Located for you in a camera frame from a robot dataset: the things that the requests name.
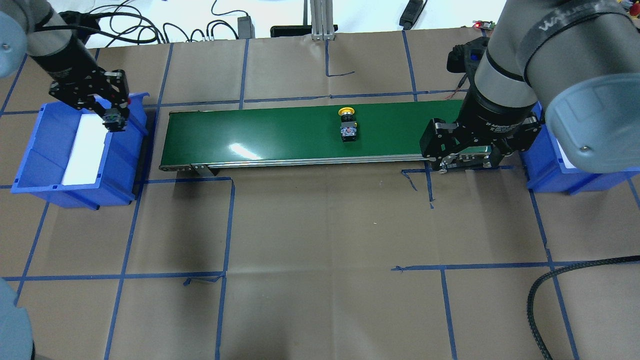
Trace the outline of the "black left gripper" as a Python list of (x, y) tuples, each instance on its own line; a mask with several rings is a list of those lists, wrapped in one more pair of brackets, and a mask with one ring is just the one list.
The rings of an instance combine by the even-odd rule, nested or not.
[(81, 75), (76, 80), (54, 80), (48, 93), (74, 109), (106, 113), (108, 109), (96, 100), (98, 96), (109, 101), (110, 107), (119, 113), (130, 112), (130, 90), (126, 71), (123, 69), (97, 69)]

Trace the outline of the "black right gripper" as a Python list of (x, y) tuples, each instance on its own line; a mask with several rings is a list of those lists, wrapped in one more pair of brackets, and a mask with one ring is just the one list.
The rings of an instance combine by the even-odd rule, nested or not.
[(543, 121), (534, 105), (507, 107), (467, 97), (455, 121), (432, 118), (419, 141), (433, 171), (496, 168), (510, 155), (526, 152), (540, 134)]

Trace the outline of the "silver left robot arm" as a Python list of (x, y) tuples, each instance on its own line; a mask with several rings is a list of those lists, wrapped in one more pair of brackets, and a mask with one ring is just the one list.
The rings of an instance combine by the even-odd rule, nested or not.
[(3, 0), (0, 42), (3, 78), (18, 70), (28, 56), (52, 78), (49, 93), (58, 101), (102, 116), (105, 108), (96, 102), (101, 97), (127, 116), (130, 92), (125, 73), (98, 66), (48, 1)]

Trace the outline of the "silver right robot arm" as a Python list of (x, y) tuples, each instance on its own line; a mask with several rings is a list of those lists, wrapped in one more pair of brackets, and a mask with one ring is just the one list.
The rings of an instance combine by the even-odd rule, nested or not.
[(639, 30), (615, 0), (508, 0), (491, 36), (455, 46), (470, 87), (457, 119), (419, 141), (432, 170), (496, 167), (542, 127), (588, 173), (638, 167)]

